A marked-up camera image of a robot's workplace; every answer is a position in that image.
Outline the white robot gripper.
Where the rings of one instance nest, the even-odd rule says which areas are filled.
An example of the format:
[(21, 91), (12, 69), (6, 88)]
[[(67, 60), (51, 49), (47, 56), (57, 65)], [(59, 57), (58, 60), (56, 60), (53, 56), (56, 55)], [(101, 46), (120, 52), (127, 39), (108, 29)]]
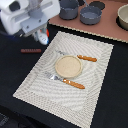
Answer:
[(29, 36), (60, 12), (59, 0), (0, 0), (1, 21), (9, 35)]

